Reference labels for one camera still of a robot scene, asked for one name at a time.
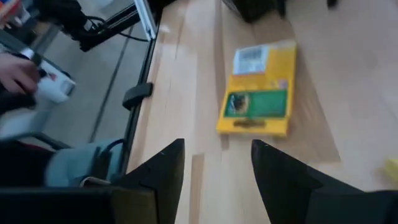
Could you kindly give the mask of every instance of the wooden table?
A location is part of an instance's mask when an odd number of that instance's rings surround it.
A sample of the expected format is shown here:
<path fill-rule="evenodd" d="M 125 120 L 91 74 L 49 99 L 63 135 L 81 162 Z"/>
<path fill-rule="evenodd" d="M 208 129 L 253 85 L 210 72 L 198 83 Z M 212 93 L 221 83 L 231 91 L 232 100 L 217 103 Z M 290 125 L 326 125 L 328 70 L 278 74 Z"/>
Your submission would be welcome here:
<path fill-rule="evenodd" d="M 147 79 L 154 83 L 154 92 L 142 102 L 127 171 L 175 139 L 185 139 L 185 177 L 176 223 L 269 222 L 250 160 L 254 138 L 355 183 L 341 162 L 318 100 L 307 69 L 312 62 L 301 50 L 288 138 L 216 132 L 235 49 L 296 39 L 295 31 L 276 13 L 246 24 L 218 0 L 178 0 L 164 9 Z"/>

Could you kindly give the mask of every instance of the floor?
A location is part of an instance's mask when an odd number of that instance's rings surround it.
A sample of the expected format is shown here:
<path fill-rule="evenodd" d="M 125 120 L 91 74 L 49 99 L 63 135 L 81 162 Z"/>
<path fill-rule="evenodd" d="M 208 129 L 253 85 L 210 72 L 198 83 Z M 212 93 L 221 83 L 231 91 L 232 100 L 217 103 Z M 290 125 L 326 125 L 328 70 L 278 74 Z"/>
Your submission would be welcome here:
<path fill-rule="evenodd" d="M 292 1 L 289 21 L 306 58 L 330 131 L 352 184 L 391 189 L 397 158 L 398 7 L 395 0 Z"/>
<path fill-rule="evenodd" d="M 105 19 L 130 2 L 80 1 L 85 14 Z M 124 33 L 145 38 L 141 24 Z M 44 133 L 72 146 L 122 138 L 129 117 L 122 107 L 123 96 L 138 81 L 146 49 L 145 42 L 117 35 L 82 52 L 77 42 L 60 32 L 44 55 L 73 77 L 76 88 L 71 98 L 51 114 Z"/>

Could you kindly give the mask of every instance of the yellow box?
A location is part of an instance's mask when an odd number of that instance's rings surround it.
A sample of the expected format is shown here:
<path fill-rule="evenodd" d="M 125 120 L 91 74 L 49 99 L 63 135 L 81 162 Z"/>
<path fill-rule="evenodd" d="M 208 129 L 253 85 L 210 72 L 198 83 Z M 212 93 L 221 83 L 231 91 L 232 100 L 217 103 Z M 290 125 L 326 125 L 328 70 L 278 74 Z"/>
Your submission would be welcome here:
<path fill-rule="evenodd" d="M 217 124 L 219 133 L 287 135 L 296 51 L 294 40 L 236 51 Z"/>

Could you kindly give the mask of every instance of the hand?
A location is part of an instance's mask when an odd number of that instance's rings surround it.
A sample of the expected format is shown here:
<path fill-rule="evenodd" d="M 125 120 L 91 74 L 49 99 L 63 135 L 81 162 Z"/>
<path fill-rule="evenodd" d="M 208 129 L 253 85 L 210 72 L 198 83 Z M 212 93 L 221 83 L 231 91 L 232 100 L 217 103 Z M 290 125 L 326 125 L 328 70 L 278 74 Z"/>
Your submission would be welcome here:
<path fill-rule="evenodd" d="M 30 60 L 11 54 L 0 54 L 0 82 L 12 93 L 34 93 L 40 75 Z"/>

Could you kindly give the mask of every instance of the barcode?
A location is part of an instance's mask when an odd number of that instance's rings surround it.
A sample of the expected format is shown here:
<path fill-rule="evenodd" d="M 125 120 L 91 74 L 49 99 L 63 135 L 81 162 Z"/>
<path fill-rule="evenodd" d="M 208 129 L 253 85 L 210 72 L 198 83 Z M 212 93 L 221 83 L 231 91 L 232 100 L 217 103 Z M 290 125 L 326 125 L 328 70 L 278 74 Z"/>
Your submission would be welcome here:
<path fill-rule="evenodd" d="M 263 49 L 256 47 L 254 49 L 244 49 L 239 53 L 239 60 L 259 60 L 261 59 Z"/>
<path fill-rule="evenodd" d="M 268 50 L 264 45 L 238 50 L 234 59 L 234 74 L 265 72 Z"/>

